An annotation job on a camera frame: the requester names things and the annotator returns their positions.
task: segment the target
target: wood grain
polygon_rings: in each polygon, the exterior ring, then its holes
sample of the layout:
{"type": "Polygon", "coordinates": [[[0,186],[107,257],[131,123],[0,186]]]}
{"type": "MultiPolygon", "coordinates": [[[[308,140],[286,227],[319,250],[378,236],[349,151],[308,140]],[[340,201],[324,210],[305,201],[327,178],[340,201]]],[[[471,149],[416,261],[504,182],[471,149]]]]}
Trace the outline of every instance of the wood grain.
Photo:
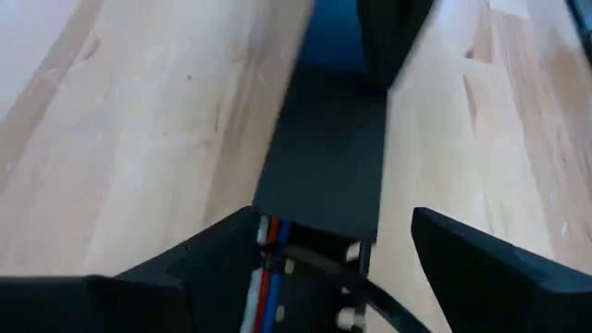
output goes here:
{"type": "MultiPolygon", "coordinates": [[[[592,274],[592,77],[563,1],[442,0],[390,95],[370,276],[450,331],[411,238],[427,206],[592,274]]],[[[389,332],[375,313],[369,332],[389,332]]]]}
{"type": "Polygon", "coordinates": [[[0,110],[1,275],[116,274],[250,204],[312,1],[8,3],[2,44],[43,56],[0,63],[20,89],[0,110]]]}

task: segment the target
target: wooden floor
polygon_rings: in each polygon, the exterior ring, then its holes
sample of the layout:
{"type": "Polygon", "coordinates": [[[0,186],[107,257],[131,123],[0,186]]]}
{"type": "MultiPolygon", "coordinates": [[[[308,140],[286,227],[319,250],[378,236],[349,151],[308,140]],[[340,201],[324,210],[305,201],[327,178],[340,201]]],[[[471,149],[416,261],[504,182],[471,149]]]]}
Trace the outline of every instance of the wooden floor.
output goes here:
{"type": "Polygon", "coordinates": [[[0,275],[116,274],[251,203],[312,0],[0,5],[0,275]]]}
{"type": "MultiPolygon", "coordinates": [[[[592,274],[592,77],[562,0],[444,0],[432,14],[390,96],[370,276],[445,332],[416,206],[592,274]]],[[[373,314],[369,331],[392,330],[373,314]]]]}
{"type": "MultiPolygon", "coordinates": [[[[0,275],[116,274],[248,204],[312,2],[3,2],[0,275]]],[[[563,1],[442,0],[416,46],[371,278],[449,330],[415,206],[592,274],[592,77],[563,1]]]]}

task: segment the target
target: wire bundle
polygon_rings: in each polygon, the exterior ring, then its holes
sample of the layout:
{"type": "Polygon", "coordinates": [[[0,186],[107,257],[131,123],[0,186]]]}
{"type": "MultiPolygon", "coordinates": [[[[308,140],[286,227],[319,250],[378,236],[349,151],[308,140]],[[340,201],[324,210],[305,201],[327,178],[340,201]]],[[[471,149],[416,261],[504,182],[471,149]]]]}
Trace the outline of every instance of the wire bundle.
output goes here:
{"type": "MultiPolygon", "coordinates": [[[[265,216],[262,216],[257,237],[259,244],[264,245],[265,243],[273,242],[279,244],[287,243],[291,223],[287,221],[282,222],[276,216],[271,218],[271,223],[267,223],[267,220],[265,216]]],[[[265,255],[267,262],[278,261],[280,259],[281,257],[278,253],[265,255]]],[[[253,271],[240,333],[273,332],[282,280],[282,274],[271,274],[264,268],[258,268],[253,271]]]]}

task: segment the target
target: blue wire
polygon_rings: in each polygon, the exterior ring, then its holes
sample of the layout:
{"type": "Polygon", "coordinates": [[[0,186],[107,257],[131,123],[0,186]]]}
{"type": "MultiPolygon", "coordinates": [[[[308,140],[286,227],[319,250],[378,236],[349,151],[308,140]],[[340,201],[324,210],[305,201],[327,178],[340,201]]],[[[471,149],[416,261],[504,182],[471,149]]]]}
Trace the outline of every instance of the blue wire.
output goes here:
{"type": "MultiPolygon", "coordinates": [[[[288,241],[290,234],[291,222],[282,222],[277,242],[284,244],[288,241]]],[[[275,259],[279,259],[277,253],[274,254],[275,259]]],[[[281,274],[274,274],[271,276],[271,284],[269,286],[269,294],[267,296],[267,304],[265,305],[265,315],[263,319],[263,333],[272,333],[276,319],[276,310],[278,308],[279,291],[281,290],[281,283],[283,276],[281,274]]]]}

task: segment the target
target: blue object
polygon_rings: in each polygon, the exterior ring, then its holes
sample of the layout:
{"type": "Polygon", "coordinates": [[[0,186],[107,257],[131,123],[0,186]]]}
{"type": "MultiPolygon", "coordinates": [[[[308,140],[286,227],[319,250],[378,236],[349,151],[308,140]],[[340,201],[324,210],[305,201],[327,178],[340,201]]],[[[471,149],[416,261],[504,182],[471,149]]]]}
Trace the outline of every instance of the blue object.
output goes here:
{"type": "Polygon", "coordinates": [[[356,0],[317,0],[300,60],[334,72],[366,74],[356,0]]]}
{"type": "MultiPolygon", "coordinates": [[[[288,241],[290,234],[291,222],[282,221],[277,242],[285,244],[288,241]]],[[[274,254],[275,259],[279,259],[277,253],[274,254]]],[[[269,294],[267,296],[267,303],[265,305],[265,314],[263,318],[263,333],[272,333],[276,322],[276,310],[278,308],[279,291],[281,290],[281,283],[283,276],[281,274],[274,274],[271,276],[271,283],[269,285],[269,294]]]]}

